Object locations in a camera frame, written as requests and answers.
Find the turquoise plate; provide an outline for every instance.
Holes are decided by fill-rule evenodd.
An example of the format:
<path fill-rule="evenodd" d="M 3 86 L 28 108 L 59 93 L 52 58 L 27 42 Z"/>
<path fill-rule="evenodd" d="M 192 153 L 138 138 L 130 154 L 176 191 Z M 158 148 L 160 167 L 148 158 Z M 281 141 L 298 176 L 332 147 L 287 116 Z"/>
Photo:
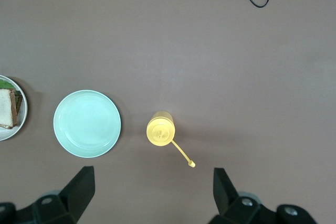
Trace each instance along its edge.
<path fill-rule="evenodd" d="M 104 94 L 79 90 L 65 97 L 54 115 L 58 142 L 78 157 L 98 157 L 117 142 L 121 130 L 120 114 Z"/>

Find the gray table surface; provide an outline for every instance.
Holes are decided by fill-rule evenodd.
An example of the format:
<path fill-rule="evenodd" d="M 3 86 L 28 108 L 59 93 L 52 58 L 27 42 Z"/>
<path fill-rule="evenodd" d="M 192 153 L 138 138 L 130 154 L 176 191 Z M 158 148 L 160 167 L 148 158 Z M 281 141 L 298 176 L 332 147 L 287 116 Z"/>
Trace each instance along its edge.
<path fill-rule="evenodd" d="M 93 165 L 79 223 L 203 224 L 223 167 L 271 210 L 296 204 L 334 223 L 335 37 L 335 0 L 0 0 L 0 74 L 28 99 L 24 126 L 0 142 L 0 201 L 23 208 Z M 97 158 L 54 135 L 57 105 L 82 89 L 122 117 Z M 195 168 L 146 138 L 157 110 L 173 115 Z"/>

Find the bread slice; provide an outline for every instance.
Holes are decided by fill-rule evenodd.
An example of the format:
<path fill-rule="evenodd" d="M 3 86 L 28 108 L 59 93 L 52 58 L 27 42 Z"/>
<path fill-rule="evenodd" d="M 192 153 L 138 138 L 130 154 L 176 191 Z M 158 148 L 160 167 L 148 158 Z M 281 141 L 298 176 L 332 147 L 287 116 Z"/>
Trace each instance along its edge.
<path fill-rule="evenodd" d="M 0 126 L 11 129 L 17 125 L 14 89 L 0 89 Z"/>

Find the plate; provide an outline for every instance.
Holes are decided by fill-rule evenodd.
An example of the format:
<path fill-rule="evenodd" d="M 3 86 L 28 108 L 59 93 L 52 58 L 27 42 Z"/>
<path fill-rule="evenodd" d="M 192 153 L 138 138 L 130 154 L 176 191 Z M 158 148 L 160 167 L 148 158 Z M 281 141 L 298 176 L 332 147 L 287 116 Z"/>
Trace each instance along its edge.
<path fill-rule="evenodd" d="M 28 105 L 27 105 L 27 99 L 26 99 L 24 92 L 19 87 L 19 85 L 15 83 L 15 81 L 5 76 L 0 76 L 0 79 L 12 84 L 17 91 L 21 92 L 21 95 L 22 95 L 22 103 L 21 103 L 20 111 L 17 115 L 17 126 L 13 127 L 12 129 L 5 129 L 5 128 L 0 127 L 0 141 L 2 141 L 2 140 L 8 139 L 14 136 L 21 129 L 22 125 L 24 124 L 27 118 Z"/>
<path fill-rule="evenodd" d="M 61 146 L 78 157 L 98 157 L 117 142 L 120 114 L 104 94 L 79 90 L 66 96 L 54 115 L 54 132 Z"/>

